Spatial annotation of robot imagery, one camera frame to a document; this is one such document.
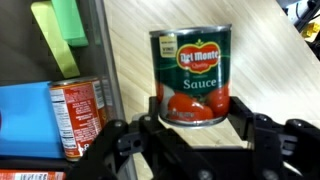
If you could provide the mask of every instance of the white label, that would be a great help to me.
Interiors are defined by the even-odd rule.
[[[111,96],[111,90],[110,90],[108,79],[103,79],[102,85],[103,85],[103,90],[104,90],[104,95],[106,97],[107,105],[112,106],[112,96]]]
[[[48,180],[48,173],[16,173],[14,180]]]
[[[104,107],[101,84],[100,84],[100,81],[94,81],[92,84],[93,84],[94,96],[96,98],[97,107],[98,109],[100,109]]]
[[[77,148],[63,90],[51,90],[50,94],[63,147],[66,149]]]

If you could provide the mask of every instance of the can lid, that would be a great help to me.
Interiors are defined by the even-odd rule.
[[[62,81],[57,81],[57,82],[51,82],[51,83],[49,83],[49,86],[51,86],[51,87],[52,86],[65,86],[65,85],[69,85],[69,84],[75,84],[75,83],[81,83],[81,82],[93,81],[93,80],[98,80],[98,77],[89,76],[89,77],[67,79],[67,80],[62,80]]]
[[[151,31],[149,34],[151,37],[159,37],[164,35],[187,35],[187,34],[202,34],[202,33],[212,33],[220,31],[231,30],[231,24],[226,25],[216,25],[216,26],[198,26],[190,28],[180,28],[180,29],[170,29],[170,30],[160,30]]]

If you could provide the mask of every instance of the light wood surface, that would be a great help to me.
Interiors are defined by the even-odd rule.
[[[231,95],[279,123],[301,118],[320,127],[320,63],[276,1],[105,0],[105,6],[127,120],[146,112],[155,94],[149,31],[232,23]],[[191,145],[241,144],[228,121],[175,129]],[[135,160],[139,179],[150,179],[142,158]]]

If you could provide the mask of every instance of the black cable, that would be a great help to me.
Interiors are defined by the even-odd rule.
[[[320,16],[320,14],[318,14],[318,15],[314,16],[313,18],[310,18],[309,20],[305,20],[305,19],[302,19],[302,18],[299,16],[299,14],[298,14],[298,9],[299,9],[299,3],[296,4],[296,16],[297,16],[297,18],[298,18],[300,21],[309,22],[309,21],[311,21],[311,20],[313,20],[313,19],[315,19],[315,18],[317,18],[317,17]]]

